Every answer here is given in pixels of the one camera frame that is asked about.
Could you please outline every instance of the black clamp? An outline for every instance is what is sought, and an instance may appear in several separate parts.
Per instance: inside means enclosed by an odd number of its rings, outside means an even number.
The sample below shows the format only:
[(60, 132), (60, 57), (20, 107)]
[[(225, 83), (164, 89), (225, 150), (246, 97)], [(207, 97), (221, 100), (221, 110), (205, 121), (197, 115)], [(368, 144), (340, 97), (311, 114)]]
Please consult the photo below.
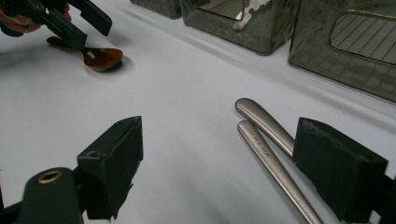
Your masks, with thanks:
[(0, 209), (0, 223), (82, 224), (116, 218), (143, 160), (141, 117), (123, 119), (82, 151), (78, 167), (48, 169), (26, 184), (23, 199)]
[[(9, 17), (22, 15), (31, 18), (39, 25), (46, 25), (71, 47), (83, 49), (87, 35), (64, 17), (66, 3), (79, 9), (80, 16), (102, 35), (108, 35), (112, 20), (90, 0), (0, 0), (0, 8)], [(3, 24), (0, 26), (6, 35), (16, 37), (23, 35), (8, 29)]]
[(385, 175), (388, 161), (369, 148), (300, 118), (292, 158), (340, 220), (367, 223), (374, 210), (381, 224), (396, 223), (396, 180)]

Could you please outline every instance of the brown spoon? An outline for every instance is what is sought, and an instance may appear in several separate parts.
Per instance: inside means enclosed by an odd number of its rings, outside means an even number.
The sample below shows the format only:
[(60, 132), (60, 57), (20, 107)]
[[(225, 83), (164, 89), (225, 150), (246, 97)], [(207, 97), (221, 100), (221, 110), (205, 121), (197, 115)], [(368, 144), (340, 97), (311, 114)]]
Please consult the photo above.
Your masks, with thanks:
[[(68, 46), (61, 38), (56, 36), (48, 38), (47, 42), (53, 47), (57, 47), (59, 49), (78, 50)], [(121, 61), (123, 56), (122, 50), (120, 49), (83, 48), (80, 52), (84, 56), (85, 65), (97, 72), (102, 72), (112, 68)]]

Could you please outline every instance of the spoon handle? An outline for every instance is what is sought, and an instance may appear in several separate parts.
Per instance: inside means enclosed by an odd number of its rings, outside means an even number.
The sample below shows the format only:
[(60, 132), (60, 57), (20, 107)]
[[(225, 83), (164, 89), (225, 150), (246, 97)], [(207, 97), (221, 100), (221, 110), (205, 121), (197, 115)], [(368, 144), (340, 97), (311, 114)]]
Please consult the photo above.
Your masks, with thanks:
[(248, 120), (242, 120), (238, 124), (238, 130), (262, 161), (262, 164), (268, 169), (276, 182), (289, 196), (305, 220), (310, 224), (323, 223), (309, 201), (295, 184), (288, 171), (277, 158), (274, 151), (268, 146), (253, 124)]
[(294, 148), (293, 137), (264, 108), (248, 98), (237, 100), (235, 108), (242, 116), (270, 137), (291, 158)]
[(69, 50), (77, 50), (81, 51), (79, 49), (74, 49), (70, 47), (66, 42), (64, 42), (61, 38), (58, 38), (56, 36), (51, 36), (47, 39), (47, 43), (49, 43), (51, 46), (59, 48), (59, 49), (69, 49)]

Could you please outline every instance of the metal ring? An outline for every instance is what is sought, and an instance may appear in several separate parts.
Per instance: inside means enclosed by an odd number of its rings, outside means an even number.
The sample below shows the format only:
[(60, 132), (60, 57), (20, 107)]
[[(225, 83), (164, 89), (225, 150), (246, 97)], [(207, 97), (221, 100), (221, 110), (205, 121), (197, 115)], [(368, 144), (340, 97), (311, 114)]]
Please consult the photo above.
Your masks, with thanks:
[(60, 170), (47, 172), (38, 178), (38, 183), (40, 184), (52, 183), (55, 180), (59, 179), (61, 175), (62, 175), (62, 171)]

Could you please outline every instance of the white table surface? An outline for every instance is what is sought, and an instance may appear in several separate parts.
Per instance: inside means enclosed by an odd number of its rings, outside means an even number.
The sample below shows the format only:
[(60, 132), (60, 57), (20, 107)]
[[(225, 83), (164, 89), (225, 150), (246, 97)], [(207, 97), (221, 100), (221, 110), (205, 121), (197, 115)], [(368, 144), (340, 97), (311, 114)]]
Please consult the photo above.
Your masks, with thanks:
[[(79, 52), (48, 47), (47, 27), (0, 35), (0, 184), (6, 206), (49, 168), (76, 156), (120, 119), (142, 116), (145, 158), (112, 223), (304, 223), (241, 134), (234, 109), (247, 97), (292, 135), (299, 117), (338, 129), (389, 160), (396, 174), (396, 107), (288, 65), (290, 42), (271, 56), (137, 7), (93, 1), (113, 20), (100, 35), (72, 9), (88, 47), (122, 49), (122, 67), (96, 73)], [(325, 223), (337, 223), (274, 144)], [(85, 223), (106, 223), (88, 220)]]

